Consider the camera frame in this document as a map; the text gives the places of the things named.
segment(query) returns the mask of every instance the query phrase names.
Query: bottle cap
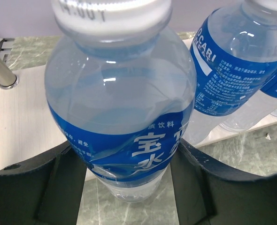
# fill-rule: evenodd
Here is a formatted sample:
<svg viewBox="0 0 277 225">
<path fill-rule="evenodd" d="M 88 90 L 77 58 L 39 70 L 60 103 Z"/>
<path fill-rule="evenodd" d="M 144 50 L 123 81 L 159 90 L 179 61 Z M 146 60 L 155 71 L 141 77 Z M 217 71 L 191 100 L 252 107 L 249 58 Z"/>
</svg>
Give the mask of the bottle cap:
<svg viewBox="0 0 277 225">
<path fill-rule="evenodd" d="M 253 0 L 253 1 L 265 8 L 271 9 L 273 11 L 277 11 L 277 0 Z"/>
<path fill-rule="evenodd" d="M 60 26 L 85 36 L 121 37 L 169 18 L 171 0 L 51 0 Z"/>
</svg>

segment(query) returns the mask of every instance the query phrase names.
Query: bottle shoulder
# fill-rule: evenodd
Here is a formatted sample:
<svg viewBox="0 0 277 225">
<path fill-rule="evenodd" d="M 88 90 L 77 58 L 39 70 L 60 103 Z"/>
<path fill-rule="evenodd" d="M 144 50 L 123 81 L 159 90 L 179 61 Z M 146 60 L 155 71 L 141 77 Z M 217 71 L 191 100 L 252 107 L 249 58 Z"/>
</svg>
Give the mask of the bottle shoulder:
<svg viewBox="0 0 277 225">
<path fill-rule="evenodd" d="M 208 17 L 208 31 L 220 48 L 237 58 L 277 61 L 277 25 L 258 23 L 244 13 L 241 3 L 212 13 Z"/>
</svg>

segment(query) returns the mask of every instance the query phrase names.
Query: metal pole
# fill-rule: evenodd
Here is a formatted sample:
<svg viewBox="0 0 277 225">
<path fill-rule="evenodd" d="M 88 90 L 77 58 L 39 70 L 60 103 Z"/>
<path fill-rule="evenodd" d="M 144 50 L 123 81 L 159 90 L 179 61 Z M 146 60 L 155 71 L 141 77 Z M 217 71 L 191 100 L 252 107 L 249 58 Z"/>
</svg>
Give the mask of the metal pole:
<svg viewBox="0 0 277 225">
<path fill-rule="evenodd" d="M 0 59 L 0 87 L 10 89 L 17 85 L 18 79 L 15 74 Z"/>
</svg>

